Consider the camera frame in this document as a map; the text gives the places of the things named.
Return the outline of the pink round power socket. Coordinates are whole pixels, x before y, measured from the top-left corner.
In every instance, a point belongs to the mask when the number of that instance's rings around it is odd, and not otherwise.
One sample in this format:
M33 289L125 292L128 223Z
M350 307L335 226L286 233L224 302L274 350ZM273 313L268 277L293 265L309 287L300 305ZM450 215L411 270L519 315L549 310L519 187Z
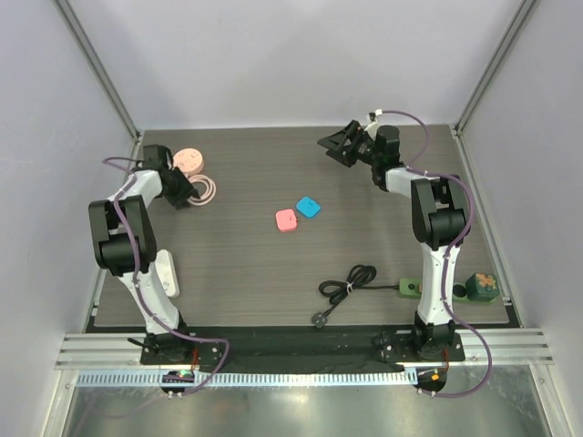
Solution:
M173 164L185 176L196 176L204 169L205 161L201 152L194 147L183 148L173 156Z

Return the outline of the blue plug adapter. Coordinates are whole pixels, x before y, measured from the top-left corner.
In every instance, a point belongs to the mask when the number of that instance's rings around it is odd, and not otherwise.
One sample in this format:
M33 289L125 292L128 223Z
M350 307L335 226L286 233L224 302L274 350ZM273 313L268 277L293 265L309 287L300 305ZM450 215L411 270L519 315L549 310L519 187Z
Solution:
M322 207L316 200L309 197L303 197L297 202L296 209L304 217L312 219L320 213Z

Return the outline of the white triangular power socket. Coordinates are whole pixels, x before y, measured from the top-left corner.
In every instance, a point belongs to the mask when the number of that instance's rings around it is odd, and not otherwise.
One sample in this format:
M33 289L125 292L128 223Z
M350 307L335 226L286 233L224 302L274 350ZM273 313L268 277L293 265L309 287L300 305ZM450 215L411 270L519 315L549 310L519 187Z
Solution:
M166 295L171 299L177 298L180 294L179 282L171 253L166 249L159 250L155 265Z

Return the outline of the pink red plug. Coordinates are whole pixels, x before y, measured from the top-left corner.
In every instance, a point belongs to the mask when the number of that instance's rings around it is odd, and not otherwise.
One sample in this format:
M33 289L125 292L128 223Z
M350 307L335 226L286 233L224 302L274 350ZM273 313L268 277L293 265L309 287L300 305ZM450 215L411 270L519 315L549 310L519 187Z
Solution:
M275 213L275 222L278 231L290 232L297 229L298 219L293 209L278 210Z

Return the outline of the green power strip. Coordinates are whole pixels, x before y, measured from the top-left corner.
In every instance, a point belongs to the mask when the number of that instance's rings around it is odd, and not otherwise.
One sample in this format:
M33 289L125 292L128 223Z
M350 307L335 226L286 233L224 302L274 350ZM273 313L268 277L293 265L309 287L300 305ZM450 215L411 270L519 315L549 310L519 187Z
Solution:
M403 278L399 281L399 295L402 298L419 300L422 297L422 282L419 279ZM465 286L456 283L453 287L453 301L468 302L469 298Z

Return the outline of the green patterned cube adapter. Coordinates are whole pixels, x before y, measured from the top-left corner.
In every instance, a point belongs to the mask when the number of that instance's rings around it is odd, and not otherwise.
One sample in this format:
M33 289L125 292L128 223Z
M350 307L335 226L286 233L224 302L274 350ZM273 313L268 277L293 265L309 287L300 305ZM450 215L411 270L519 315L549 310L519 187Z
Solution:
M465 282L466 296L470 301L491 302L500 294L494 274L475 273Z

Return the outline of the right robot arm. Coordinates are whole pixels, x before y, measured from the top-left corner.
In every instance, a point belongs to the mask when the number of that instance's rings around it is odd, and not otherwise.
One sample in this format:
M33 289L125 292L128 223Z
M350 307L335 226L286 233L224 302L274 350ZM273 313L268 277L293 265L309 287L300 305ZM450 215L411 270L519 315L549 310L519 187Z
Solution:
M431 360L454 346L452 309L455 264L471 229L475 202L471 190L456 175L421 171L401 160L397 127L374 121L363 127L353 120L342 130L317 141L325 154L351 167L370 167L379 189L408 198L414 236L423 253L421 299L414 314L411 349Z

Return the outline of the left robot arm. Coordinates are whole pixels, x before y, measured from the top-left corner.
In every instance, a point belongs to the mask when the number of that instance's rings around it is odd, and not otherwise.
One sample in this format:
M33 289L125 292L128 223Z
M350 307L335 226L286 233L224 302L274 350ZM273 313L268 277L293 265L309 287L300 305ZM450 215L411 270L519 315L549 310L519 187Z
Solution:
M134 167L125 184L88 206L94 255L98 266L118 278L138 305L146 322L146 337L137 343L142 357L181 364L192 355L193 339L159 277L148 206L164 198L173 208L185 208L199 193L174 166L168 147L145 146L142 158L131 162Z

